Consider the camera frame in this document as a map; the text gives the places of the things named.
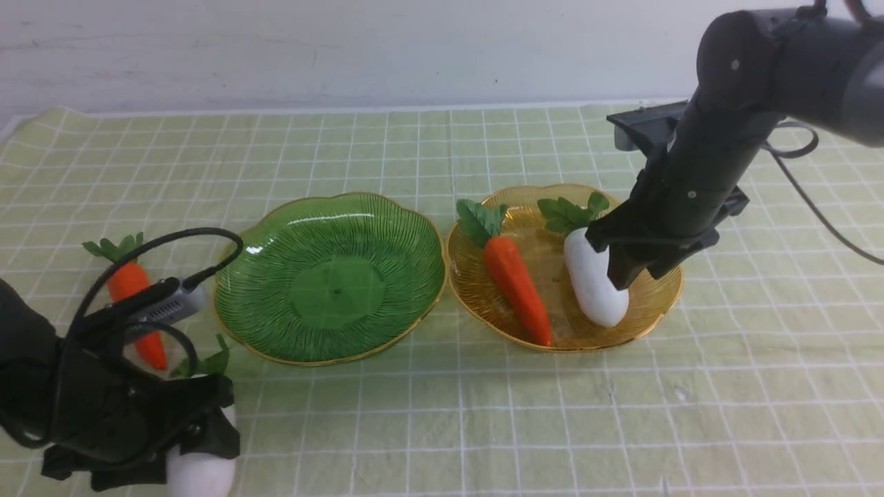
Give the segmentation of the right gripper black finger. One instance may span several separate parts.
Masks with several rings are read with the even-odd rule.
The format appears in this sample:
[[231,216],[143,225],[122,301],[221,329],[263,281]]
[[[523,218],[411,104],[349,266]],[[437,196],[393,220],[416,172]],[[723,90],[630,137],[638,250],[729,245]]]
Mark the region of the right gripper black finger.
[[663,251],[648,265],[648,273],[654,280],[660,280],[694,254],[695,251]]
[[628,289],[650,264],[650,258],[643,246],[611,244],[608,251],[607,277],[618,291]]

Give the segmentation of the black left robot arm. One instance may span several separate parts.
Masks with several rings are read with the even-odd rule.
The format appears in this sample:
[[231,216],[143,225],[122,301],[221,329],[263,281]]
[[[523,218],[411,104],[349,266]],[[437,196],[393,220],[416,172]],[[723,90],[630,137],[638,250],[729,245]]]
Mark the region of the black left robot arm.
[[164,485],[169,496],[227,496],[241,454],[233,381],[165,380],[122,353],[122,324],[74,342],[2,284],[2,428],[44,449],[41,475],[88,473],[101,493]]

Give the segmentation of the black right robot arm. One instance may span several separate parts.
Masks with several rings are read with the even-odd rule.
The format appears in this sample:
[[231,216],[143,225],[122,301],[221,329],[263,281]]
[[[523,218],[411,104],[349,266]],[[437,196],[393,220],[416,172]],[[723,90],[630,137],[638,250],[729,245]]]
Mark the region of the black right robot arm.
[[585,235],[609,252],[616,289],[719,242],[719,224],[749,201],[739,180],[777,127],[882,147],[882,16],[846,6],[850,19],[830,18],[824,1],[722,14],[701,38],[691,98],[607,117],[616,148],[645,156],[628,199]]

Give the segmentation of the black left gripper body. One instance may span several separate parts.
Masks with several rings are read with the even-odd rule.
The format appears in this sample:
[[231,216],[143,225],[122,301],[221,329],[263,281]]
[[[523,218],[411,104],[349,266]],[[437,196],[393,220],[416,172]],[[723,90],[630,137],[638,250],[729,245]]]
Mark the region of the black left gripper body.
[[233,381],[215,371],[162,380],[122,358],[79,347],[63,356],[52,443],[41,475],[64,480],[88,472],[94,491],[158,485],[173,454],[234,460],[240,432],[225,415]]

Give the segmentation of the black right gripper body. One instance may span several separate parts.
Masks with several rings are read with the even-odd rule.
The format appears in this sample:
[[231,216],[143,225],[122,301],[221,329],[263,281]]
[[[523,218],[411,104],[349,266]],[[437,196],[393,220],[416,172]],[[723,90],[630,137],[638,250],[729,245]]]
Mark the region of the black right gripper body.
[[591,222],[585,237],[597,252],[611,244],[643,246],[653,263],[663,251],[698,253],[715,246],[719,224],[741,214],[748,203],[738,186],[727,194],[683,189],[681,182],[666,182],[660,168],[645,166],[628,199]]

